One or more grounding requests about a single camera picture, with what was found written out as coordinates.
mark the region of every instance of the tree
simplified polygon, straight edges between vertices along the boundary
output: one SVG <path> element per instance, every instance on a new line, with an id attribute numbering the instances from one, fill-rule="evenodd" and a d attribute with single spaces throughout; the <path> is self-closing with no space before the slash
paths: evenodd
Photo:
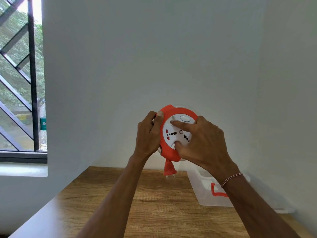
<path id="1" fill-rule="evenodd" d="M 8 7 L 6 0 L 0 0 L 0 14 Z M 0 28 L 0 48 L 4 45 L 25 25 L 28 21 L 27 14 L 15 11 Z M 43 59 L 43 35 L 42 24 L 35 24 L 35 62 L 36 62 L 36 82 L 38 104 L 42 104 L 45 98 L 44 84 L 44 59 Z M 29 39 L 26 33 L 14 47 L 8 52 L 8 56 L 17 64 L 29 53 Z M 30 65 L 25 65 L 22 69 L 30 76 Z M 19 94 L 29 103 L 31 103 L 31 86 L 30 84 L 7 62 L 3 56 L 0 56 L 0 74 L 10 85 L 15 88 Z M 0 83 L 0 101 L 8 108 L 23 107 L 24 105 L 2 84 Z"/>

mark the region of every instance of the red handle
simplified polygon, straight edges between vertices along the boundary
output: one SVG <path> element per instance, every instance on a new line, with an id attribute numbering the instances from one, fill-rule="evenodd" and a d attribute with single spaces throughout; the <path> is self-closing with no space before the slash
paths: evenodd
<path id="1" fill-rule="evenodd" d="M 228 196 L 227 196 L 227 194 L 226 193 L 222 193 L 222 192 L 215 192 L 215 183 L 212 183 L 211 184 L 211 193 L 212 193 L 212 195 L 213 196 L 223 196 L 223 197 L 227 197 L 228 198 Z"/>

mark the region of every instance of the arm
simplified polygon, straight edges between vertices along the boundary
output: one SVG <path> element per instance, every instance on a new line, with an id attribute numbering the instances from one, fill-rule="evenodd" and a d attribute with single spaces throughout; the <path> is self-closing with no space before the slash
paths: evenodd
<path id="1" fill-rule="evenodd" d="M 224 132 L 199 116 L 195 124 L 172 121 L 173 125 L 191 132 L 191 142 L 175 143 L 181 158 L 206 169 L 222 184 L 229 176 L 239 173 L 238 166 L 227 152 Z M 258 195 L 243 176 L 230 179 L 225 185 L 230 201 L 251 238 L 299 238 L 296 232 Z"/>
<path id="2" fill-rule="evenodd" d="M 138 124 L 138 134 L 134 154 L 111 188 L 99 208 L 84 225 L 77 238 L 123 237 L 128 221 L 133 196 L 148 158 L 158 149 L 160 142 L 159 128 L 163 113 L 151 111 Z"/>

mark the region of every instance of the bracelet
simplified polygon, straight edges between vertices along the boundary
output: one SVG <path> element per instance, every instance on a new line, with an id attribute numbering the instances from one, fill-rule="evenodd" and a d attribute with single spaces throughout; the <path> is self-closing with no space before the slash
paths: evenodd
<path id="1" fill-rule="evenodd" d="M 243 173 L 240 172 L 240 173 L 237 173 L 237 174 L 235 174 L 235 175 L 233 175 L 233 176 L 228 177 L 228 178 L 222 183 L 221 188 L 223 188 L 224 185 L 225 185 L 229 180 L 231 180 L 232 178 L 237 177 L 237 176 L 241 176 L 241 175 L 243 175 Z"/>

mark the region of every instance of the orange casing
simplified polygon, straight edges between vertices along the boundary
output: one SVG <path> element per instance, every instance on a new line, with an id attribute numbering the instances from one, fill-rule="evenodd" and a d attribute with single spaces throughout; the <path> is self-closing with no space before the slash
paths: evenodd
<path id="1" fill-rule="evenodd" d="M 171 147 L 169 147 L 168 144 L 164 140 L 164 136 L 163 136 L 164 124 L 171 116 L 175 114 L 186 114 L 188 116 L 191 116 L 195 121 L 197 120 L 198 116 L 193 111 L 187 108 L 176 108 L 172 106 L 171 104 L 162 108 L 161 111 L 164 113 L 164 120 L 160 128 L 160 134 L 161 134 L 160 145 L 162 147 L 161 156 L 163 156 L 164 158 L 168 160 L 178 162 L 181 159 L 180 156 L 178 155 L 178 152 L 172 149 Z"/>

